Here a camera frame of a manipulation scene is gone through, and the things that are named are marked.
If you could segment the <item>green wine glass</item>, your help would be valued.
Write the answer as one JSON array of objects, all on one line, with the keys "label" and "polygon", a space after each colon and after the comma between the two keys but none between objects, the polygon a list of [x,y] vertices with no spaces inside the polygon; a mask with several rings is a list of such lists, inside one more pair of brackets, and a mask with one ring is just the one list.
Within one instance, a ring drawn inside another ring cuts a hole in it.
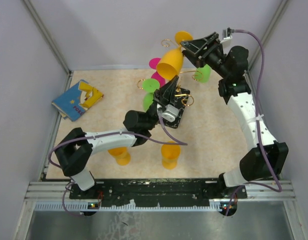
[{"label": "green wine glass", "polygon": [[204,67],[199,67],[195,71],[194,79],[200,83],[207,83],[209,81],[211,71],[211,67],[207,64]]},{"label": "green wine glass", "polygon": [[153,103],[154,92],[160,88],[160,83],[154,78],[147,78],[142,82],[142,88],[146,92],[143,98],[143,110],[146,112]]}]

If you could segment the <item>pink wine glass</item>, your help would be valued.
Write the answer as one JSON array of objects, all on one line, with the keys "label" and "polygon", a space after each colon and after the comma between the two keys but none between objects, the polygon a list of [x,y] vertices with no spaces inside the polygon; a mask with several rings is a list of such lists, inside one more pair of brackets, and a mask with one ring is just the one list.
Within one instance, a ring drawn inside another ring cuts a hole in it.
[{"label": "pink wine glass", "polygon": [[157,65],[160,62],[160,60],[161,58],[159,57],[152,58],[149,61],[148,65],[151,69],[155,70],[151,78],[157,80],[159,82],[160,87],[162,87],[166,84],[166,80],[157,72]]}]

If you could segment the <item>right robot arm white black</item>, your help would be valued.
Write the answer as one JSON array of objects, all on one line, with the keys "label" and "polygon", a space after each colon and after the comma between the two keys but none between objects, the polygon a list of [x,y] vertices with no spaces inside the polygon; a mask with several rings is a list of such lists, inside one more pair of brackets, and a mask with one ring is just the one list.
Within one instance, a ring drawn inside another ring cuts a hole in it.
[{"label": "right robot arm white black", "polygon": [[184,56],[195,67],[209,66],[221,76],[219,95],[236,116],[247,143],[248,153],[239,166],[219,175],[218,194],[229,198],[235,187],[269,177],[277,180],[289,148],[285,142],[278,142],[267,128],[246,81],[248,49],[236,45],[224,53],[223,42],[216,32],[199,39],[182,40],[180,45]]}]

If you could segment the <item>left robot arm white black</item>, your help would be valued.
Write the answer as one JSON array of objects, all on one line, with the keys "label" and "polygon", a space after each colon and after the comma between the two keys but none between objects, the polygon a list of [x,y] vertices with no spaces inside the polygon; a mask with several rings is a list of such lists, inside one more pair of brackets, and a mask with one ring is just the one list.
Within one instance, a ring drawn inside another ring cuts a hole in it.
[{"label": "left robot arm white black", "polygon": [[92,173],[86,169],[90,156],[99,152],[132,148],[151,141],[150,131],[156,125],[164,127],[163,120],[174,122],[179,115],[175,107],[175,94],[179,76],[154,91],[147,111],[129,110],[124,117],[123,128],[104,132],[86,132],[74,128],[51,152],[56,155],[63,175],[76,184],[82,195],[91,199],[97,195],[98,186]]}]

